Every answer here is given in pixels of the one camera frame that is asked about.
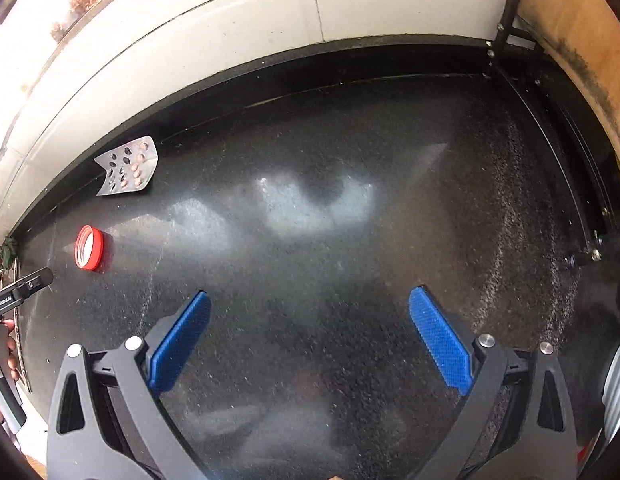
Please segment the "person left hand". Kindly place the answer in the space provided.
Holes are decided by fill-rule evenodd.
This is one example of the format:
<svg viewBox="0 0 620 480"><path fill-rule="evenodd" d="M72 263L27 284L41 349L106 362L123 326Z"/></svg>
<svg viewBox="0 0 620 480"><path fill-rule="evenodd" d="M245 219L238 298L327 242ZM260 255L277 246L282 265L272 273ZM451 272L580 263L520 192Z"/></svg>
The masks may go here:
<svg viewBox="0 0 620 480"><path fill-rule="evenodd" d="M15 329L15 321L8 318L0 321L0 344L4 350L0 352L0 365L5 376L11 376L14 382L19 381L18 359L16 356L16 341L11 336Z"/></svg>

